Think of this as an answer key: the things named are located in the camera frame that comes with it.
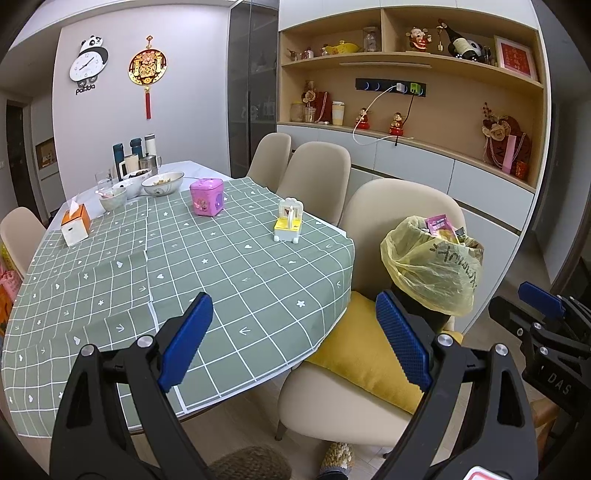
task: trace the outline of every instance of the wine bottle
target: wine bottle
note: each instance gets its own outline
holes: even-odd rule
[[[449,41],[451,42],[449,45],[449,51],[452,55],[457,53],[457,55],[464,60],[478,61],[478,53],[472,48],[470,42],[459,33],[449,28],[443,20],[439,19],[439,24],[447,32],[447,36],[449,36]]]

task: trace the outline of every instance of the black handwriting on bag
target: black handwriting on bag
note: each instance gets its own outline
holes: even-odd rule
[[[443,255],[444,263],[455,263],[456,265],[458,265],[464,272],[466,272],[466,275],[470,280],[472,288],[476,288],[476,271],[472,267],[470,267],[468,262],[464,258],[462,258],[459,253],[451,252],[451,245],[448,245],[447,248],[444,250],[439,249],[440,245],[444,245],[444,243],[433,244],[433,247],[429,250],[431,252],[436,252],[437,255]]]

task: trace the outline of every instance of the white wall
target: white wall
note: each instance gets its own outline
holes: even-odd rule
[[[53,127],[66,197],[91,188],[113,165],[112,146],[155,133],[164,163],[194,160],[229,174],[226,70],[229,9],[190,5],[143,7],[64,27],[53,77]],[[69,78],[80,43],[103,37],[109,61],[96,88],[76,95]],[[129,62],[153,35],[168,69],[152,87],[152,120]]]

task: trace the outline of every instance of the cup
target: cup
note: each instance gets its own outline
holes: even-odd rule
[[[343,125],[345,117],[345,103],[333,102],[333,125]]]

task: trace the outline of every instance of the figurine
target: figurine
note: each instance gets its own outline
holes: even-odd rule
[[[433,41],[431,35],[426,35],[428,30],[423,28],[422,30],[417,27],[412,27],[410,32],[406,33],[406,36],[409,37],[410,46],[411,48],[416,48],[421,51],[425,51],[427,49],[427,44]]]
[[[404,135],[404,131],[402,127],[404,126],[404,120],[402,119],[402,115],[400,112],[396,112],[394,114],[394,120],[390,124],[390,135],[396,135],[397,137],[402,137]]]
[[[279,202],[279,218],[275,223],[273,241],[293,242],[300,241],[301,216],[304,213],[304,204],[293,198],[286,198]]]
[[[368,111],[365,108],[362,108],[359,111],[359,115],[356,118],[357,120],[357,128],[361,130],[369,129],[369,121],[368,121]]]

